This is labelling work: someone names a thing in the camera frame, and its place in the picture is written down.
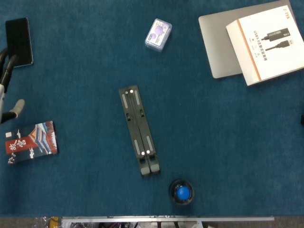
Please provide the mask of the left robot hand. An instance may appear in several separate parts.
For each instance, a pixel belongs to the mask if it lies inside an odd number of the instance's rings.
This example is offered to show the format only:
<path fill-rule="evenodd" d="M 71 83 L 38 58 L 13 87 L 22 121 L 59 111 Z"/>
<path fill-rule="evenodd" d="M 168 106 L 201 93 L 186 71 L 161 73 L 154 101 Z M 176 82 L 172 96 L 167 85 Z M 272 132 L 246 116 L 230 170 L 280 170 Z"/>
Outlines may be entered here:
<path fill-rule="evenodd" d="M 19 57 L 17 55 L 13 55 L 7 64 L 7 66 L 4 68 L 4 63 L 5 59 L 8 56 L 9 51 L 8 48 L 4 48 L 0 52 L 0 124 L 5 123 L 6 121 L 9 121 L 11 119 L 17 118 L 24 106 L 25 106 L 25 100 L 20 99 L 16 102 L 15 106 L 8 112 L 4 113 L 3 112 L 3 107 L 4 107 L 4 101 L 5 101 L 5 96 L 8 90 L 8 86 L 11 80 L 12 76 L 12 71 L 14 66 L 16 65 Z"/>

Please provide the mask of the red illustrated book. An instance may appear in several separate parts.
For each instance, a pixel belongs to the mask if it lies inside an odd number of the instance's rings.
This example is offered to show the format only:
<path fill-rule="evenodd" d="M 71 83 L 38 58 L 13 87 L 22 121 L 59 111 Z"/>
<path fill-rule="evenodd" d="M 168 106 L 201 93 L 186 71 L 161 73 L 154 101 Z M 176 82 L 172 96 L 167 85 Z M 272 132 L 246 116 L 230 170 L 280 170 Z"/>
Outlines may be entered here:
<path fill-rule="evenodd" d="M 37 123 L 5 133 L 8 164 L 58 153 L 53 121 Z"/>

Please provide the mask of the silver closed laptop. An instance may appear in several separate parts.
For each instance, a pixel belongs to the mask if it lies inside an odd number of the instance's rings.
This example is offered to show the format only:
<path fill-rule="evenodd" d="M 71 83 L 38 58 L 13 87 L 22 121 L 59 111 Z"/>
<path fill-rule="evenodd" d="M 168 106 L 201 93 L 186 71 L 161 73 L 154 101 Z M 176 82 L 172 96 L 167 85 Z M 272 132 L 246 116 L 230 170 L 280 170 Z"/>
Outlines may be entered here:
<path fill-rule="evenodd" d="M 213 78 L 218 79 L 242 73 L 226 26 L 238 18 L 284 5 L 287 5 L 293 14 L 290 0 L 277 0 L 204 15 L 198 18 Z"/>

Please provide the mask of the crinkled clear plastic wrap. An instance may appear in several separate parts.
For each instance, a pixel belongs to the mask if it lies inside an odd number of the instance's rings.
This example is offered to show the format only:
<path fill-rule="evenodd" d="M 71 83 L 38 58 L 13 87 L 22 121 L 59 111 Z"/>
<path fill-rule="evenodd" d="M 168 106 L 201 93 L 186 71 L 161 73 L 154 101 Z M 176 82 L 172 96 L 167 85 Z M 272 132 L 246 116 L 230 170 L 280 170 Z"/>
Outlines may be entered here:
<path fill-rule="evenodd" d="M 33 228 L 62 228 L 60 217 L 38 217 L 34 219 Z"/>

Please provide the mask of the teal table cloth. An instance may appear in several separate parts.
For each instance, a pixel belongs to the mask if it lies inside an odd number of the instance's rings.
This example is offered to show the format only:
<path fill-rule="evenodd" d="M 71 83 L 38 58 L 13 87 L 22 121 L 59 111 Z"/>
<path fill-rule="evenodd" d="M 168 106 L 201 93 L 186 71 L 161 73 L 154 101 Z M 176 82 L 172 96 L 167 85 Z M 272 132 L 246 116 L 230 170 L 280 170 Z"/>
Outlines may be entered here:
<path fill-rule="evenodd" d="M 247 86 L 212 77 L 198 18 L 273 0 L 0 0 L 29 20 L 0 125 L 0 216 L 304 215 L 304 71 Z M 147 48 L 155 19 L 172 24 Z M 119 89 L 138 86 L 160 164 L 142 176 Z M 58 153 L 8 164 L 5 133 L 53 121 Z M 169 186 L 191 183 L 175 204 Z"/>

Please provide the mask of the small clear plastic case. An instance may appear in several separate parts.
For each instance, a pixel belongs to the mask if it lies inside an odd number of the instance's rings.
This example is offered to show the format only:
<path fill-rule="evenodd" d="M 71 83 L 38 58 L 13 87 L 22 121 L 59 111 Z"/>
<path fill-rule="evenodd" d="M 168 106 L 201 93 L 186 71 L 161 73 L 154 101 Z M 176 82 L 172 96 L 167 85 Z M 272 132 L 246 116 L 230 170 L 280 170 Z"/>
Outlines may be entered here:
<path fill-rule="evenodd" d="M 145 39 L 147 48 L 162 52 L 171 34 L 172 24 L 155 19 Z"/>

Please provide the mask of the black smartphone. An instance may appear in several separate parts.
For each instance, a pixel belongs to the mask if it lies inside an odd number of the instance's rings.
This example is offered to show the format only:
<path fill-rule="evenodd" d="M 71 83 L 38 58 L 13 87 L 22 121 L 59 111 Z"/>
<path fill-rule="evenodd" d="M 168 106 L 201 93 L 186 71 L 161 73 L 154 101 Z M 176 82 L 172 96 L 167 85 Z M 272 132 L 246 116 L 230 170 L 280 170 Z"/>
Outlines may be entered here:
<path fill-rule="evenodd" d="M 14 67 L 33 64 L 33 54 L 28 18 L 5 21 L 9 59 L 18 57 Z"/>

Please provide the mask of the black folding laptop stand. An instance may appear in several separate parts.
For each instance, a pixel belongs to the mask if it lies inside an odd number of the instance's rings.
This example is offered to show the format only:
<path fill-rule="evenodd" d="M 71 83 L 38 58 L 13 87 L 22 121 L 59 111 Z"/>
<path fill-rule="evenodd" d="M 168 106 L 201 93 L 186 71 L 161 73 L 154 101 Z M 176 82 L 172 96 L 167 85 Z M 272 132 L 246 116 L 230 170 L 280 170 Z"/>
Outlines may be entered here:
<path fill-rule="evenodd" d="M 160 164 L 138 86 L 120 88 L 119 96 L 141 175 L 159 173 Z"/>

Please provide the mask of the dark bottle with blue cap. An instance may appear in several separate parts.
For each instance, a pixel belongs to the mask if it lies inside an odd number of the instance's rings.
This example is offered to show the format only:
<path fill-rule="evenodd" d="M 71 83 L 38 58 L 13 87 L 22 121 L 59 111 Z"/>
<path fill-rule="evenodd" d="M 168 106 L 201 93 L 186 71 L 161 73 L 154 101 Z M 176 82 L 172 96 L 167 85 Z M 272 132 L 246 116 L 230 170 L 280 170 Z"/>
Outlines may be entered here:
<path fill-rule="evenodd" d="M 190 182 L 175 179 L 169 186 L 171 200 L 178 205 L 188 205 L 194 199 L 194 189 Z"/>

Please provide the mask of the aluminium frame rail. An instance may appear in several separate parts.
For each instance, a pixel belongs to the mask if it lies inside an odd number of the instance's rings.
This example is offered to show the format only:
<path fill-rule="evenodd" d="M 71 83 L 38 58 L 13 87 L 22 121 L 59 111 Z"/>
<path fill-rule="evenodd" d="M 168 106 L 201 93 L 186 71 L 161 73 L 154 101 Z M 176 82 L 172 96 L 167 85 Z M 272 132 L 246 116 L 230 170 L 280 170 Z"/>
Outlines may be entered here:
<path fill-rule="evenodd" d="M 275 217 L 189 217 L 189 216 L 102 216 L 102 217 L 63 217 L 62 223 L 73 222 L 237 222 L 237 221 L 274 221 Z"/>

